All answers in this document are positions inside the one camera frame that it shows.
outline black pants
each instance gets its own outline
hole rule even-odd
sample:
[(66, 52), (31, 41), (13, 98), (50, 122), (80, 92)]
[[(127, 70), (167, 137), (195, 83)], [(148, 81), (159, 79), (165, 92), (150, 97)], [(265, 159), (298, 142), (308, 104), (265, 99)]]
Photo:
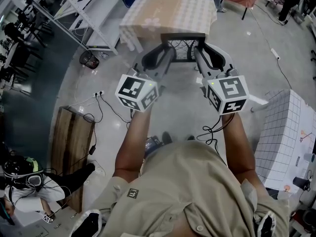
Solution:
[(280, 12), (280, 17), (278, 18), (280, 21), (284, 21), (288, 15), (290, 9), (296, 5), (300, 0), (285, 0), (282, 11)]
[(52, 173), (45, 173), (45, 175), (50, 177), (59, 186), (61, 186), (65, 193), (65, 197), (68, 197), (70, 193), (75, 192), (83, 185), (85, 180), (87, 180), (88, 176), (94, 171), (94, 169), (95, 166), (92, 163), (89, 163), (85, 167), (78, 169), (76, 172), (70, 175), (58, 176)]

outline shoe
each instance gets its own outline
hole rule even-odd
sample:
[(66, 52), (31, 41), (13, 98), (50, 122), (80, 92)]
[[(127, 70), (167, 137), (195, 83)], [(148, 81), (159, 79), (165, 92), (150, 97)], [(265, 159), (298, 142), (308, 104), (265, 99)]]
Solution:
[(170, 134), (168, 132), (163, 132), (163, 134), (162, 134), (162, 142), (165, 145), (168, 145), (168, 144), (172, 143), (171, 136), (170, 136)]
[(284, 22), (285, 22), (285, 20), (283, 20), (283, 21), (279, 20), (279, 18), (277, 16), (275, 17), (275, 19), (281, 24), (284, 24)]
[(225, 13), (225, 12), (227, 12), (227, 10), (225, 8), (220, 8), (220, 9), (217, 9), (217, 12)]
[(96, 160), (92, 160), (91, 162), (95, 167), (94, 171), (95, 173), (101, 175), (101, 176), (105, 176), (105, 171), (103, 169), (103, 167), (100, 166), (100, 164), (96, 161)]
[(190, 135), (187, 140), (196, 140), (196, 138), (193, 135)]

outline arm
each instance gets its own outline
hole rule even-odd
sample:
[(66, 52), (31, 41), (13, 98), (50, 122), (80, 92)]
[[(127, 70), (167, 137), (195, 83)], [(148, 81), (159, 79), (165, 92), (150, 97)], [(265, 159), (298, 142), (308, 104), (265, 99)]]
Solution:
[(43, 210), (48, 214), (48, 216), (53, 214), (46, 200), (41, 198), (40, 201), (41, 201), (41, 205), (43, 206)]
[[(225, 125), (232, 114), (223, 115)], [(259, 196), (268, 196), (268, 192), (255, 171), (255, 157), (247, 139), (239, 114), (235, 113), (233, 120), (224, 128), (226, 157), (228, 168), (240, 183), (247, 179), (257, 190)]]
[(118, 151), (113, 176), (121, 177), (128, 183), (138, 178), (143, 164), (151, 110), (150, 107), (144, 113), (135, 113)]

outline white box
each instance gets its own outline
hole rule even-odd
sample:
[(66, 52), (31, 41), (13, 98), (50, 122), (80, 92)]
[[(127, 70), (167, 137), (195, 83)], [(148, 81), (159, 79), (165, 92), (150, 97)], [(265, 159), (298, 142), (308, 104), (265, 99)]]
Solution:
[(155, 81), (122, 75), (115, 96), (126, 107), (144, 112), (159, 96)]
[(240, 112), (246, 106), (249, 91), (244, 76), (220, 79), (203, 78), (206, 97), (219, 115)]

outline khaki shirt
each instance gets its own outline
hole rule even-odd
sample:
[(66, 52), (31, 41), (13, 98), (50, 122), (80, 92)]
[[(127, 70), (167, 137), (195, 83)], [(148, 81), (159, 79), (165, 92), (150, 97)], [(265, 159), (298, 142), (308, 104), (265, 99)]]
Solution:
[(288, 236), (288, 207), (257, 197), (211, 147), (194, 141), (156, 150), (131, 183), (113, 177), (92, 208), (107, 221), (101, 237), (166, 236), (183, 215), (197, 236), (255, 237), (254, 214), (269, 211), (276, 216), (274, 236)]

